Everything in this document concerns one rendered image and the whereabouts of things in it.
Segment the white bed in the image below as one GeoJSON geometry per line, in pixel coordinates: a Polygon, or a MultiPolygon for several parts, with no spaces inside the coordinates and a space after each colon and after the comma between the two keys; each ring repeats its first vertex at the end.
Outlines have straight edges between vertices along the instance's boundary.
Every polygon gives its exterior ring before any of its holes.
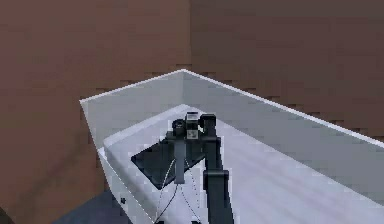
{"type": "MultiPolygon", "coordinates": [[[[160,190],[131,157],[189,111],[217,117],[234,224],[384,224],[383,142],[188,70],[80,104],[132,224],[154,224],[160,190]]],[[[164,188],[158,221],[183,224],[180,186],[164,188]]]]}

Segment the black laptop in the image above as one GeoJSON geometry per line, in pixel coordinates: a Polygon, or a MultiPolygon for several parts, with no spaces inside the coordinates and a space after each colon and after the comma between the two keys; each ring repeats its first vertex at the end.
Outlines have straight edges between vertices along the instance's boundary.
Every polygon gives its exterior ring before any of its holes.
{"type": "MultiPolygon", "coordinates": [[[[191,140],[187,142],[184,171],[191,169],[203,158],[204,153],[200,141],[191,140]]],[[[174,144],[170,131],[166,133],[164,139],[131,157],[131,161],[158,190],[161,190],[175,179],[175,168],[170,168],[173,159],[174,144]]]]}

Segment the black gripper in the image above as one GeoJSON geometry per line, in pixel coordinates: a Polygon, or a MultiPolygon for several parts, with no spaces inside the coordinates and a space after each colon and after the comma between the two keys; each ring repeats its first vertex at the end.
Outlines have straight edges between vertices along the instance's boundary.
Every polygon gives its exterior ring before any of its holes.
{"type": "Polygon", "coordinates": [[[184,175],[184,162],[186,156],[185,145],[185,123],[182,119],[177,119],[172,123],[174,137],[174,157],[164,176],[160,195],[156,207],[154,224],[158,223],[162,215],[160,205],[162,200],[165,182],[169,176],[171,168],[175,163],[175,183],[183,184],[180,186],[180,197],[183,205],[183,224],[203,221],[203,205],[200,189],[201,165],[196,164],[191,167],[184,175]]]}

